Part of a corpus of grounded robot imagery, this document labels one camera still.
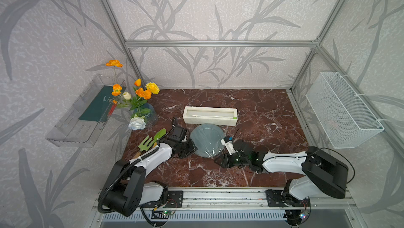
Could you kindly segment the white plastic wrap dispenser box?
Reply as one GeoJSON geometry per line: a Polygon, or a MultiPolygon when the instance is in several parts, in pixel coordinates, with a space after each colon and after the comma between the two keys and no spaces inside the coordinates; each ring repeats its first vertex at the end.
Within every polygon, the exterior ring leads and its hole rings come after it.
{"type": "Polygon", "coordinates": [[[238,111],[231,108],[185,107],[183,120],[186,124],[235,126],[238,111]]]}

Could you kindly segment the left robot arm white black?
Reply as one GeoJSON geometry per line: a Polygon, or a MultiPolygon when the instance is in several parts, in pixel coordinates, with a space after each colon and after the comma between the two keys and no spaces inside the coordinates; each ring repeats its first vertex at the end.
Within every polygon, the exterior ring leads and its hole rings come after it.
{"type": "Polygon", "coordinates": [[[156,141],[157,146],[130,161],[117,161],[98,197],[97,210],[130,216],[139,207],[168,201],[168,187],[157,182],[146,183],[146,177],[174,156],[186,158],[196,150],[187,137],[188,130],[173,124],[171,130],[156,141]]]}

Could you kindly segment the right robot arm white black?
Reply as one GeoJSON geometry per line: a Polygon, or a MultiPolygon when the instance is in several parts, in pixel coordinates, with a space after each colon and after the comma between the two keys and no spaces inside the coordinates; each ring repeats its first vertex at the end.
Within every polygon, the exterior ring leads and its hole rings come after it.
{"type": "Polygon", "coordinates": [[[249,167],[257,174],[285,172],[302,175],[288,180],[281,191],[268,190],[269,198],[276,203],[294,206],[320,193],[335,199],[346,196],[348,167],[318,147],[309,147],[299,153],[276,154],[256,152],[242,140],[228,141],[225,146],[228,153],[214,160],[222,168],[249,167]]]}

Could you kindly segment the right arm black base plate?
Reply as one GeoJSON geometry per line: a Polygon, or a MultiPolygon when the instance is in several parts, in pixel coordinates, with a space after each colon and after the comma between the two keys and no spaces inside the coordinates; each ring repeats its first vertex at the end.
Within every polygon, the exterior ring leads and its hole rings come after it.
{"type": "Polygon", "coordinates": [[[310,198],[307,197],[299,200],[289,193],[284,193],[282,190],[266,190],[266,200],[269,207],[279,208],[308,208],[311,207],[310,198]]]}

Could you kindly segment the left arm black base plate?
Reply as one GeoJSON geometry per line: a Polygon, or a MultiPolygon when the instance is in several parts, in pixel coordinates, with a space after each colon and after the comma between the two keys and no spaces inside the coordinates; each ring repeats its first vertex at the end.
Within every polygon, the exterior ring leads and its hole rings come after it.
{"type": "Polygon", "coordinates": [[[168,190],[158,201],[148,202],[142,205],[143,208],[181,208],[183,205],[184,191],[168,190]]]}

